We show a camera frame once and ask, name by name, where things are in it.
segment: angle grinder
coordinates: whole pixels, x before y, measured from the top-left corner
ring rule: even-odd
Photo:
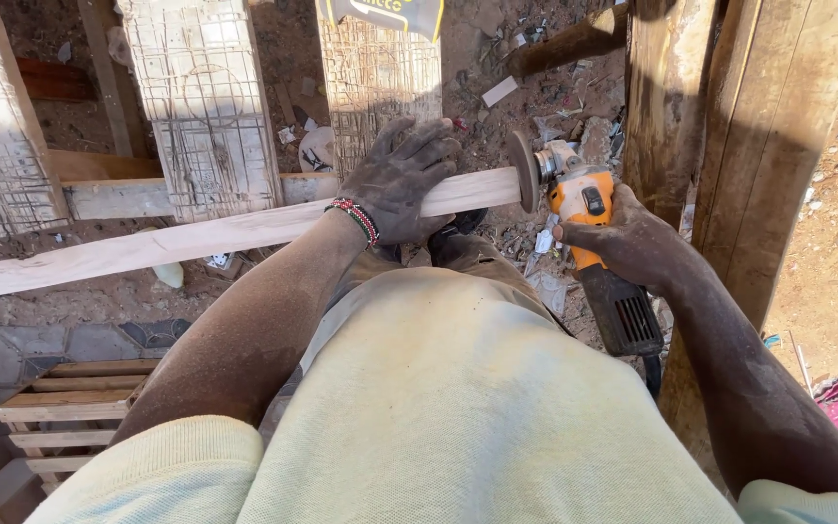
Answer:
[[[585,163],[564,140],[548,142],[545,149],[533,154],[529,140],[514,131],[506,145],[518,172],[522,208],[527,213],[538,209],[541,185],[547,184],[548,207],[562,220],[593,226],[610,223],[613,181],[609,169]],[[595,253],[576,246],[571,246],[571,253],[606,351],[616,357],[646,357],[650,390],[650,376],[656,370],[649,367],[657,363],[660,385],[657,355],[665,340],[645,288],[613,273]]]

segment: beaded bracelet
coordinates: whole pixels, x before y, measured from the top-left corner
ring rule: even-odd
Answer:
[[[380,238],[377,234],[377,224],[374,223],[373,218],[371,218],[363,207],[355,204],[355,201],[351,198],[342,198],[339,196],[332,200],[331,204],[325,206],[325,211],[332,208],[338,208],[348,213],[348,216],[354,218],[355,222],[361,226],[364,234],[367,235],[367,247],[364,248],[365,250],[369,249],[373,244],[377,244]]]

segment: wooden crate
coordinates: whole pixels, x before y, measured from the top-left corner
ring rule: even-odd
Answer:
[[[108,445],[113,427],[159,362],[59,363],[0,404],[0,421],[8,424],[9,438],[27,454],[28,467],[41,476],[48,495]]]

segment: grinder disc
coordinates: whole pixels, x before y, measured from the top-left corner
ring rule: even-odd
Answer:
[[[529,141],[519,131],[513,131],[506,136],[506,148],[509,153],[509,163],[513,164],[519,176],[519,193],[522,195],[522,208],[527,213],[535,213],[538,209],[539,171],[535,164],[535,156],[529,147]]]

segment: hand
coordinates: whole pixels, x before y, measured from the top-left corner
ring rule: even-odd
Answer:
[[[706,260],[664,220],[636,200],[626,184],[612,192],[609,226],[562,222],[552,229],[555,240],[592,251],[612,272],[661,295]]]
[[[454,138],[445,138],[451,121],[428,122],[406,137],[396,150],[393,139],[415,123],[403,116],[385,125],[367,156],[344,179],[339,197],[351,198],[377,223],[379,244],[421,242],[441,229],[453,215],[420,218],[422,200],[432,187],[453,175],[454,162],[439,162],[461,150]]]

